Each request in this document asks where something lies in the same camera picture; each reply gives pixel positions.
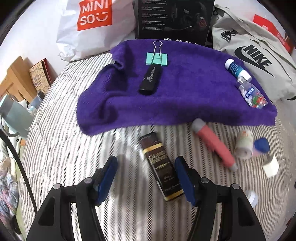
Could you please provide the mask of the white USB charger plug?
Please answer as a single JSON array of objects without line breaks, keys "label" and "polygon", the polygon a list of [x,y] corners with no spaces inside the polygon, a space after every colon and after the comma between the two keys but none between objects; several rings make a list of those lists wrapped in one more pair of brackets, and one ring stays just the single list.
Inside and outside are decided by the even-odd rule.
[{"label": "white USB charger plug", "polygon": [[279,163],[275,154],[270,154],[264,157],[262,168],[267,178],[271,178],[278,174]]}]

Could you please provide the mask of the clear plastic candy bottle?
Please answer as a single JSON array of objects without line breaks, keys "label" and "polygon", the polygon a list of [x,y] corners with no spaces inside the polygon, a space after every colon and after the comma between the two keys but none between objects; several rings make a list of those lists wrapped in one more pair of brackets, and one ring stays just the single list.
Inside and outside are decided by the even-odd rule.
[{"label": "clear plastic candy bottle", "polygon": [[262,109],[268,104],[262,93],[243,77],[237,79],[236,86],[250,107]]}]

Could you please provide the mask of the striped bed cover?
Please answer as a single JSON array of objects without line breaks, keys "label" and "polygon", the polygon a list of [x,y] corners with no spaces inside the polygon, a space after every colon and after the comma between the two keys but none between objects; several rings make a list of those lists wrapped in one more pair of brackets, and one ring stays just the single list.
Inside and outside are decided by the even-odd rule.
[{"label": "striped bed cover", "polygon": [[138,138],[157,132],[171,160],[182,155],[188,165],[219,185],[237,183],[258,195],[255,206],[267,240],[277,240],[295,213],[295,120],[291,102],[277,103],[274,126],[254,126],[255,138],[267,138],[279,163],[267,178],[264,156],[237,160],[230,172],[191,131],[179,126],[134,126],[96,136],[81,132],[76,120],[79,95],[111,63],[109,53],[69,63],[55,80],[31,125],[22,164],[40,206],[56,183],[70,186],[93,175],[109,156],[118,171],[107,199],[96,209],[107,240],[186,240],[195,208],[181,196],[166,202],[142,154]]}]

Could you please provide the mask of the red packaging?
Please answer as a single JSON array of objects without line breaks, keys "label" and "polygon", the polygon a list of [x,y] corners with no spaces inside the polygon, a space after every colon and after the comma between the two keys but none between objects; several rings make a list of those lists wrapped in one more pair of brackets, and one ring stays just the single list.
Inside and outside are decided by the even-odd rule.
[{"label": "red packaging", "polygon": [[263,27],[264,29],[272,33],[274,36],[276,36],[277,39],[281,42],[281,44],[285,47],[285,49],[289,52],[289,54],[290,55],[292,54],[294,49],[294,44],[292,42],[292,39],[288,36],[287,33],[282,35],[271,21],[257,14],[254,15],[253,22]]}]

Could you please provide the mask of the black headset box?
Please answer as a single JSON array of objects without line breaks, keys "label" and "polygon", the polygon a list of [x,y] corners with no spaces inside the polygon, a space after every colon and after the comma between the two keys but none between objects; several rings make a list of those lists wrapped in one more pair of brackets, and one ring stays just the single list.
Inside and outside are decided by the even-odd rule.
[{"label": "black headset box", "polygon": [[214,1],[135,1],[137,38],[205,45]]}]

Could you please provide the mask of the purple towel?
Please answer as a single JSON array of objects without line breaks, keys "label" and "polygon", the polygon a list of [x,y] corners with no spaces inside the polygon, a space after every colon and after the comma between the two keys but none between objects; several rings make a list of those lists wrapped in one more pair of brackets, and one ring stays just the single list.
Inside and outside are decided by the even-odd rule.
[{"label": "purple towel", "polygon": [[148,70],[152,40],[124,41],[111,49],[106,65],[78,98],[77,121],[86,135],[140,125],[178,125],[196,118],[229,126],[272,126],[278,114],[269,102],[250,107],[225,69],[226,53],[200,45],[163,41],[168,56],[156,90],[142,95],[139,87]]}]

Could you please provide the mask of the grey Nike bag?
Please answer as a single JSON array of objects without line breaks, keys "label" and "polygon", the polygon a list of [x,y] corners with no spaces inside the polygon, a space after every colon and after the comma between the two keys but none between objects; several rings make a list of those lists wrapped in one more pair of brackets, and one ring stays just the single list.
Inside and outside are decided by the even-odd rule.
[{"label": "grey Nike bag", "polygon": [[241,60],[270,100],[295,100],[295,61],[280,41],[260,25],[216,4],[213,48]]}]

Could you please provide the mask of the blue white cylindrical bottle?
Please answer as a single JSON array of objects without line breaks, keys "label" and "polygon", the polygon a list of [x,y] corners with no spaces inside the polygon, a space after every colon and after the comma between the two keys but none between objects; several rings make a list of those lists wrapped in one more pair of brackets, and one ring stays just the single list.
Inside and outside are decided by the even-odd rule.
[{"label": "blue white cylindrical bottle", "polygon": [[225,68],[228,70],[236,79],[242,77],[248,82],[252,80],[252,76],[240,65],[238,65],[233,59],[229,58],[225,62]]}]

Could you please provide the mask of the pink white pen tube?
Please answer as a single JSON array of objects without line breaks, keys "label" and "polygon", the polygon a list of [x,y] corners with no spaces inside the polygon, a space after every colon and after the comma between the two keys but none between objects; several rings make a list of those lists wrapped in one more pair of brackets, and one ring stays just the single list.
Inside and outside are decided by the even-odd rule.
[{"label": "pink white pen tube", "polygon": [[238,170],[238,166],[230,150],[203,120],[200,118],[195,119],[192,122],[192,130],[199,138],[201,138],[210,151],[216,152],[225,167],[232,172]]}]

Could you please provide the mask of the small white round jar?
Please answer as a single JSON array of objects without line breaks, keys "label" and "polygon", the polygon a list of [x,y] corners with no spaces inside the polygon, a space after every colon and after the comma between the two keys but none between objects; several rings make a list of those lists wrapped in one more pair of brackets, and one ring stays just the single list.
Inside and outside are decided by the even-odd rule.
[{"label": "small white round jar", "polygon": [[246,190],[245,195],[251,204],[252,208],[255,208],[255,206],[258,204],[258,195],[253,190]]}]

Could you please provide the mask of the teal binder clip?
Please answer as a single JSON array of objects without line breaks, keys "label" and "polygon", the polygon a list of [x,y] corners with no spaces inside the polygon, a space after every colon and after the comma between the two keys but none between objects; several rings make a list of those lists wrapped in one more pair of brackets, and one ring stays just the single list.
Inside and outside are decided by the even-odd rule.
[{"label": "teal binder clip", "polygon": [[163,42],[160,40],[155,40],[153,45],[154,51],[152,53],[147,52],[145,61],[146,65],[159,64],[161,66],[167,66],[168,54],[162,52]]}]

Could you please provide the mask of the dark brown chocolate box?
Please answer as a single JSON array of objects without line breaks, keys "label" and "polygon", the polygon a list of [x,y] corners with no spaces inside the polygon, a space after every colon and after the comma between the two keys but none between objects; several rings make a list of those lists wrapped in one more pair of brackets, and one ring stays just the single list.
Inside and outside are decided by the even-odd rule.
[{"label": "dark brown chocolate box", "polygon": [[164,200],[171,201],[181,196],[184,191],[180,185],[173,163],[163,143],[159,140],[157,133],[152,132],[143,135],[138,141]]}]

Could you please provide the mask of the wooden furniture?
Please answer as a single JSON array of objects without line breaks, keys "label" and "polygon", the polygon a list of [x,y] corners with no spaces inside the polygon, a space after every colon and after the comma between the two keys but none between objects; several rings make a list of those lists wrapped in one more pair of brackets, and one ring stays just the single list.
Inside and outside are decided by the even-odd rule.
[{"label": "wooden furniture", "polygon": [[9,66],[6,76],[1,82],[1,99],[6,95],[13,95],[17,101],[31,102],[37,95],[29,74],[29,67],[21,56]]}]

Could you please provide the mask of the pink container blue cap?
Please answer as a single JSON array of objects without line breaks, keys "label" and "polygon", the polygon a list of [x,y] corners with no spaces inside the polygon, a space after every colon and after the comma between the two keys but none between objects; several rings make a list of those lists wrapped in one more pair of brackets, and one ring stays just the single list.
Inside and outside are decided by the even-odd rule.
[{"label": "pink container blue cap", "polygon": [[234,156],[242,160],[260,156],[270,151],[269,141],[266,138],[255,139],[251,130],[241,130],[237,137],[234,148]]}]

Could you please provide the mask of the decorated brown book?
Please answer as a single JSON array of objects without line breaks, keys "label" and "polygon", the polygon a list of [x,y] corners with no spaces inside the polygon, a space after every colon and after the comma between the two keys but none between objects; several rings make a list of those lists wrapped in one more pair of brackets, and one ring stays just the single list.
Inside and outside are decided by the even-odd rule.
[{"label": "decorated brown book", "polygon": [[43,92],[44,95],[49,92],[53,84],[53,80],[48,67],[48,61],[45,58],[29,69],[29,75],[35,89],[37,91]]}]

